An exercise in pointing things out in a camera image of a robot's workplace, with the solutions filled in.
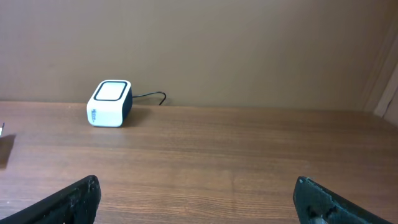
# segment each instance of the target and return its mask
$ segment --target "black cable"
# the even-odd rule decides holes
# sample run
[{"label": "black cable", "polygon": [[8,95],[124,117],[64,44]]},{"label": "black cable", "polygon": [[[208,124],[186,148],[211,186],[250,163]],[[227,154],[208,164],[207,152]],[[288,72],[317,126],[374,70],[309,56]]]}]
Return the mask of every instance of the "black cable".
[{"label": "black cable", "polygon": [[149,95],[152,95],[152,94],[163,94],[164,95],[164,97],[163,97],[163,100],[159,103],[159,105],[162,105],[162,103],[166,100],[166,93],[164,93],[164,92],[162,92],[162,91],[156,91],[156,92],[153,92],[153,93],[145,93],[145,94],[141,94],[141,95],[135,95],[135,96],[132,96],[133,98],[137,98],[137,97],[143,97],[143,96],[149,96]]}]

